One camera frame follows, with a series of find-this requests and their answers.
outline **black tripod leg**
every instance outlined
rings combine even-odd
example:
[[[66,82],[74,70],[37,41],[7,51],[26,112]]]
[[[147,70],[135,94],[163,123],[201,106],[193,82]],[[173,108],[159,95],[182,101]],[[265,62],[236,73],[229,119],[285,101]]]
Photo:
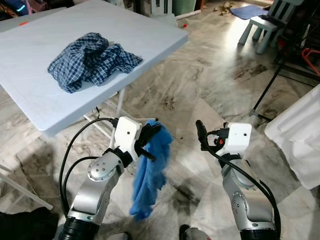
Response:
[[[250,111],[249,116],[256,115],[255,113],[256,113],[257,107],[261,103],[262,99],[265,97],[265,95],[268,92],[269,88],[271,87],[272,83],[276,80],[278,74],[280,73],[281,68],[282,68],[282,66],[278,67],[278,69],[276,70],[275,74],[271,78],[269,84],[266,86],[265,90],[263,91],[262,95],[260,96],[259,100],[254,105],[253,109]]]

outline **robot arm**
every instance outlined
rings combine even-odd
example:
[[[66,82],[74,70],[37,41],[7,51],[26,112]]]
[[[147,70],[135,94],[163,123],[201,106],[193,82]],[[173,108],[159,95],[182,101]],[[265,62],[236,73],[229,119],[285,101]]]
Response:
[[[94,239],[107,211],[111,191],[124,169],[141,154],[155,160],[142,147],[159,130],[160,125],[142,127],[128,117],[118,119],[115,149],[108,148],[88,166],[87,178],[74,198],[59,240]]]
[[[216,158],[219,158],[218,162],[222,168],[223,188],[229,196],[241,239],[278,240],[280,232],[275,224],[275,219],[280,221],[280,218],[276,216],[276,214],[279,214],[278,209],[274,209],[274,205],[272,205],[266,194],[253,183],[253,181],[258,183],[260,180],[251,169],[248,161],[242,159],[249,145],[251,125],[246,123],[225,123],[224,128],[207,133],[203,123],[198,120],[196,127],[201,150],[209,151]],[[208,135],[213,135],[213,145],[209,145]],[[243,170],[251,177],[251,180],[226,164],[225,161],[222,161],[221,157]],[[195,237],[201,234],[204,233],[199,233],[196,228],[189,228],[185,231],[185,239],[206,239]]]

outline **plaid shirt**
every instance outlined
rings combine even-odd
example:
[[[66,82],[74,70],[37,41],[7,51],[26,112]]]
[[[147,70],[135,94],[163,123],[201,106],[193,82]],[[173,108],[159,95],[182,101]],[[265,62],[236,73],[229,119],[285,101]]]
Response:
[[[109,46],[99,33],[90,32],[69,44],[50,64],[48,72],[71,94],[81,88],[82,81],[99,86],[116,70],[128,74],[141,61],[120,44]]]

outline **blue mat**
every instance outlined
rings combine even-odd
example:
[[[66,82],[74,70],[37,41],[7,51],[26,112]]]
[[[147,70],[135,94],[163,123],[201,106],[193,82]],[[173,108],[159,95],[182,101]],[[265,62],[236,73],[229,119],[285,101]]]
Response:
[[[231,7],[230,12],[233,15],[244,20],[268,13],[267,10],[263,10],[262,8],[255,5],[249,5],[249,6],[239,7],[239,8]]]

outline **red object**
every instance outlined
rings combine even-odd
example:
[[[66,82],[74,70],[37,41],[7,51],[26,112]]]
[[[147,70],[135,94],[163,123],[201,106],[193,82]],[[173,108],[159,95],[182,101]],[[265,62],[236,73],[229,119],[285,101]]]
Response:
[[[25,24],[28,24],[29,22],[28,21],[24,21],[22,23],[19,24],[19,26],[22,26],[22,25],[25,25]]]
[[[310,48],[306,48],[305,50],[302,51],[301,55],[302,58],[306,61],[307,64],[312,68],[313,71],[320,77],[320,72],[319,70],[310,62],[308,59],[310,54],[320,54],[320,51],[317,50],[311,50]]]

